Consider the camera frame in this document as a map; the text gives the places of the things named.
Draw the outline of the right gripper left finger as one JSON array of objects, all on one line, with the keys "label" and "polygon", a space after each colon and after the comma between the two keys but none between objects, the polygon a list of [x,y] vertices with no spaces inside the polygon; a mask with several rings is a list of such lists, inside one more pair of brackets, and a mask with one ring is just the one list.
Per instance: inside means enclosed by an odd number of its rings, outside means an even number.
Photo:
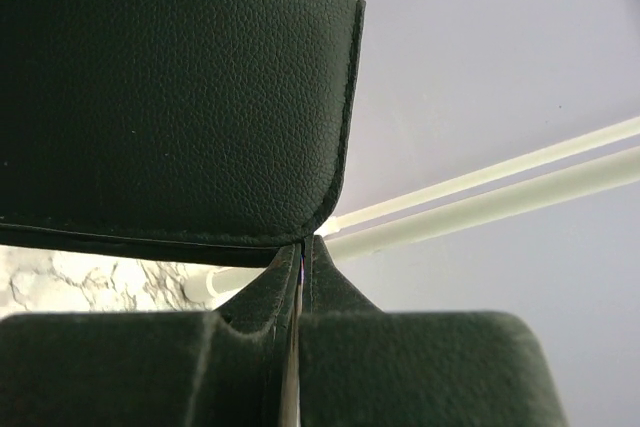
[{"label": "right gripper left finger", "polygon": [[213,311],[1,324],[5,426],[296,426],[300,248]]}]

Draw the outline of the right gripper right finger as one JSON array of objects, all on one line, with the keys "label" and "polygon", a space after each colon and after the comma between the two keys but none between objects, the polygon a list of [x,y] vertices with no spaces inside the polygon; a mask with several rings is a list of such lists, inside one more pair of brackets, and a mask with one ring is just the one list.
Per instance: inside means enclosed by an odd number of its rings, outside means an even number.
[{"label": "right gripper right finger", "polygon": [[563,426],[543,350],[495,311],[386,313],[305,243],[299,319],[305,426]]}]

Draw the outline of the black fabric tool case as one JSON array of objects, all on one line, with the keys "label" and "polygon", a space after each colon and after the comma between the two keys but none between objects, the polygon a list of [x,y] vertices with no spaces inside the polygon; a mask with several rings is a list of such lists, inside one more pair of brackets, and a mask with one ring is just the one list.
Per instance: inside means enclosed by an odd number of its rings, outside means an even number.
[{"label": "black fabric tool case", "polygon": [[1,0],[1,241],[262,266],[332,214],[362,0]]}]

